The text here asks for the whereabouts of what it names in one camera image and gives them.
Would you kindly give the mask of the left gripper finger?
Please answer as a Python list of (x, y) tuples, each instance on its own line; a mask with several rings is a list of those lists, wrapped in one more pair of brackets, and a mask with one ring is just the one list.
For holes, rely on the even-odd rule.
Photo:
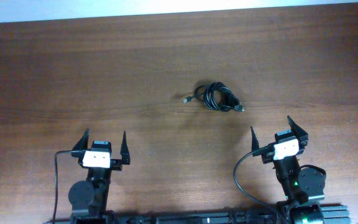
[(131, 163), (131, 156), (129, 153), (129, 148), (127, 146), (127, 138), (126, 138), (126, 132), (124, 131), (123, 137), (122, 137), (122, 143), (121, 143), (121, 161), (123, 165), (129, 165)]
[(84, 151), (88, 148), (90, 129), (87, 128), (80, 140), (74, 145), (72, 151)]

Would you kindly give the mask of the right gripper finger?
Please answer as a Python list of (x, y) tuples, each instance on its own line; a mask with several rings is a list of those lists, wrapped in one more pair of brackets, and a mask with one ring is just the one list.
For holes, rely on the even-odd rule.
[(251, 135), (252, 135), (251, 150), (253, 153), (255, 153), (257, 150), (260, 149), (259, 141), (257, 139), (257, 136), (256, 136), (255, 131), (252, 126), (250, 127), (250, 130), (251, 130)]
[(297, 125), (294, 120), (288, 115), (287, 116), (288, 124), (290, 125), (291, 130), (293, 131), (294, 135), (299, 141), (307, 141), (308, 140), (308, 133)]

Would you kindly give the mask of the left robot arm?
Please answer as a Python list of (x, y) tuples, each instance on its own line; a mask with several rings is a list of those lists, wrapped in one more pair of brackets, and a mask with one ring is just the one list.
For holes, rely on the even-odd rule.
[(114, 223), (114, 213), (106, 209), (111, 173), (121, 171), (131, 163), (126, 133), (123, 134), (120, 159), (112, 158), (109, 141), (93, 141), (88, 145), (90, 131), (87, 129), (70, 151), (78, 159), (81, 168), (88, 171), (86, 179), (72, 185), (68, 199), (72, 206), (70, 223)]

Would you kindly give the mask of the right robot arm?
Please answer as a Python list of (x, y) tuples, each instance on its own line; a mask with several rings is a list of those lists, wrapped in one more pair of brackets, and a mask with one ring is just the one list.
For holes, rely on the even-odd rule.
[(251, 154), (261, 157), (263, 164), (273, 164), (276, 178), (283, 189), (285, 200), (274, 208), (281, 222), (323, 222), (319, 202), (324, 199), (326, 171), (314, 165), (301, 166), (297, 156), (308, 145), (309, 135), (287, 117), (290, 128), (275, 134), (275, 141), (261, 147), (251, 128)]

